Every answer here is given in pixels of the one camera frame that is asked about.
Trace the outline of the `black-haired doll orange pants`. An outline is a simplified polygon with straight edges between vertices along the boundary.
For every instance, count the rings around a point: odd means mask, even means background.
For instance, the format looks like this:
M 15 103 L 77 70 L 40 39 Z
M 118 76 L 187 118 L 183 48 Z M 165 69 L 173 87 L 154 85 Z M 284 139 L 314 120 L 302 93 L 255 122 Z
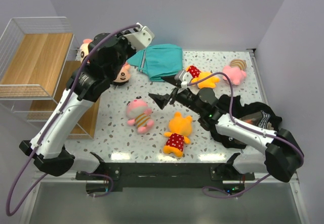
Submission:
M 89 54 L 89 48 L 88 45 L 92 42 L 93 40 L 90 38 L 86 38 L 83 40 L 83 44 L 79 48 L 79 60 L 82 63 L 86 56 Z

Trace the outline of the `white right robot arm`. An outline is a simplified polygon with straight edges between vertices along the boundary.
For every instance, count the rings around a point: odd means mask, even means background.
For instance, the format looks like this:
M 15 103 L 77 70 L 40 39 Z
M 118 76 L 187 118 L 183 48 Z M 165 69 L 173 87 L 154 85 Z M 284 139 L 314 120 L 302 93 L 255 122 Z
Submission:
M 216 168 L 216 173 L 237 180 L 247 173 L 268 173 L 275 179 L 287 183 L 304 163 L 304 154 L 290 131 L 268 130 L 233 117 L 218 106 L 218 99 L 211 88 L 202 88 L 193 93 L 183 88 L 184 83 L 174 76 L 165 81 L 175 86 L 170 94 L 149 93 L 160 109 L 167 104 L 180 103 L 199 115 L 201 127 L 211 133 L 214 140 L 225 143 L 225 137 L 233 138 L 256 150 L 247 155 L 233 154 L 230 159 Z

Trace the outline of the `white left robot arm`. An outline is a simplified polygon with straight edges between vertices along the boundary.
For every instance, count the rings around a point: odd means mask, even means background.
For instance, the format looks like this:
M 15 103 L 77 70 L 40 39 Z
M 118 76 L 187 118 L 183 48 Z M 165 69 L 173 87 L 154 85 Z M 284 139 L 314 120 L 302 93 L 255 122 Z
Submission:
M 65 141 L 80 118 L 117 79 L 127 59 L 148 47 L 153 36 L 128 30 L 101 33 L 88 43 L 88 53 L 73 72 L 62 97 L 40 132 L 22 141 L 20 149 L 38 170 L 61 176 L 69 170 L 85 171 L 94 180 L 105 174 L 103 160 L 95 153 L 75 155 Z

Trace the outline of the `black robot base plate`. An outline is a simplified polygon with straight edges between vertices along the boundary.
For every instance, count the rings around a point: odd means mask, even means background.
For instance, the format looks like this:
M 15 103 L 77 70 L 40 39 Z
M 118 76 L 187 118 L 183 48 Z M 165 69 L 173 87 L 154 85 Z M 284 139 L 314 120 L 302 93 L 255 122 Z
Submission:
M 202 188 L 204 186 L 223 187 L 225 181 L 252 181 L 253 173 L 222 175 L 220 163 L 118 163 L 108 162 L 97 172 L 112 178 L 89 176 L 78 172 L 75 179 L 87 181 L 88 193 L 103 192 L 107 187 L 121 192 L 124 188 Z

